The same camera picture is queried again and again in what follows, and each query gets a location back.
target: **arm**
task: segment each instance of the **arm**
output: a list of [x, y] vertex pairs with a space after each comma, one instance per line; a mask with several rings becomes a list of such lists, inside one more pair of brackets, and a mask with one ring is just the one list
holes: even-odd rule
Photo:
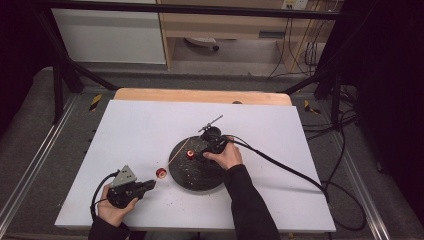
[[228, 143], [221, 154], [204, 153], [226, 171], [224, 183], [232, 199], [231, 211], [237, 239], [280, 239], [278, 229], [243, 165], [240, 151]]
[[[109, 185], [104, 186], [101, 199], [107, 199], [108, 191]], [[112, 206], [108, 200], [99, 202], [99, 215], [91, 226], [88, 240], [124, 240], [130, 230], [122, 221], [125, 215], [134, 209], [137, 201], [138, 199], [134, 198], [124, 209]]]

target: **small red object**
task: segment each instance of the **small red object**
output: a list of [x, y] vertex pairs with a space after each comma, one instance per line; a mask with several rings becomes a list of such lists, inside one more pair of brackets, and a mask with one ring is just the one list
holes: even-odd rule
[[188, 150], [186, 153], [186, 156], [188, 159], [193, 160], [194, 159], [194, 151], [193, 150]]
[[165, 170], [165, 168], [159, 168], [158, 170], [156, 170], [156, 177], [158, 177], [160, 179], [166, 177], [166, 170]]

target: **person's left hand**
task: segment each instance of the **person's left hand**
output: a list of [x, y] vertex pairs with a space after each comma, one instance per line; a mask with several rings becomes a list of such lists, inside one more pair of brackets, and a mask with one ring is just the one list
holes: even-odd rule
[[[101, 199], [107, 199], [107, 193], [110, 187], [109, 185], [110, 184], [103, 187]], [[125, 215], [127, 215], [127, 213], [131, 212], [135, 208], [137, 201], [138, 198], [134, 198], [124, 209], [114, 207], [108, 200], [101, 201], [97, 204], [99, 217], [107, 223], [115, 227], [119, 227], [119, 225], [121, 225], [122, 221], [124, 220]]]

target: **black controller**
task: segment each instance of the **black controller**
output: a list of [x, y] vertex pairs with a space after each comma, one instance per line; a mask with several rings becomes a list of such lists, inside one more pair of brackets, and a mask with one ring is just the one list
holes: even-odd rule
[[201, 154], [204, 152], [222, 153], [228, 143], [226, 137], [221, 135], [221, 130], [217, 127], [207, 127], [200, 139], [207, 142], [207, 147], [201, 151]]
[[125, 208], [134, 198], [142, 199], [147, 191], [152, 190], [155, 180], [135, 182], [137, 178], [128, 166], [125, 166], [110, 184], [107, 199], [117, 208]]

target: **white cabinet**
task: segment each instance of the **white cabinet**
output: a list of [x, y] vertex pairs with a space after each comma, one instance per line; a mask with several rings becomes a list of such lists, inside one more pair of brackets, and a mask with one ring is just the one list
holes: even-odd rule
[[53, 14], [75, 61], [165, 64], [157, 13], [53, 9]]

